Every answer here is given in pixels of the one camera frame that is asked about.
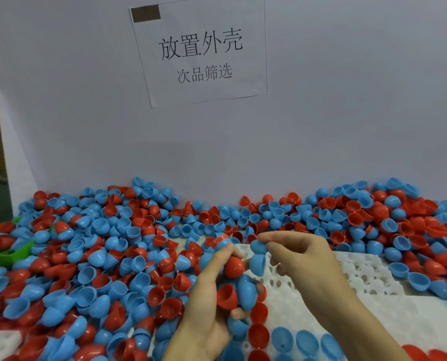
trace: paper sign on wall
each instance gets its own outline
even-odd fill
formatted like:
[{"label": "paper sign on wall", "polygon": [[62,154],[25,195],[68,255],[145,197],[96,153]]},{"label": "paper sign on wall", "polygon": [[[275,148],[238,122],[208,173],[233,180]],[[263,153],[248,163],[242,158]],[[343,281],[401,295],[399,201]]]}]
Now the paper sign on wall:
[{"label": "paper sign on wall", "polygon": [[152,108],[267,94],[264,0],[130,12]]}]

